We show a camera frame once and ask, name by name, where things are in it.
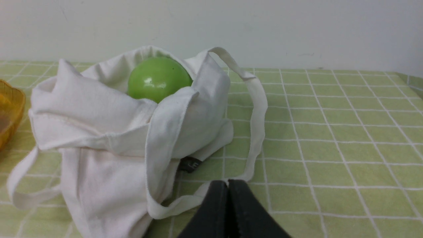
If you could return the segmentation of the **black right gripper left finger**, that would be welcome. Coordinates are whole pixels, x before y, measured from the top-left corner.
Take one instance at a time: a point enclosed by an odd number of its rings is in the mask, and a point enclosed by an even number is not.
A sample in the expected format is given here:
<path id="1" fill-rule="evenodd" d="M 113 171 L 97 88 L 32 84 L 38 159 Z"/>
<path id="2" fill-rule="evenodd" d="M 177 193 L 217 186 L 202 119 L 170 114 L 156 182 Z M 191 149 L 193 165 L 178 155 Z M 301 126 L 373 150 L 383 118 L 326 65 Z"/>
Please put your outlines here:
<path id="1" fill-rule="evenodd" d="M 179 238 L 226 238 L 228 186 L 221 180 L 210 183 L 206 196 Z"/>

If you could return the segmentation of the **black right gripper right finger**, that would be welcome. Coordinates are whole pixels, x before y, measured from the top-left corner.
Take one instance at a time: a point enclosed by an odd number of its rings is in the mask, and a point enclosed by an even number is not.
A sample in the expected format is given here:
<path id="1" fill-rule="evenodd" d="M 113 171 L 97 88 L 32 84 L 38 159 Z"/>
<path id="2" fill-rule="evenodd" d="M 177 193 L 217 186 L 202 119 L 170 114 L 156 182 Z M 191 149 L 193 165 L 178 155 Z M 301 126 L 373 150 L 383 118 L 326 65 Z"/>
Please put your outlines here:
<path id="1" fill-rule="evenodd" d="M 228 182 L 228 238 L 291 237 L 265 210 L 245 181 Z"/>

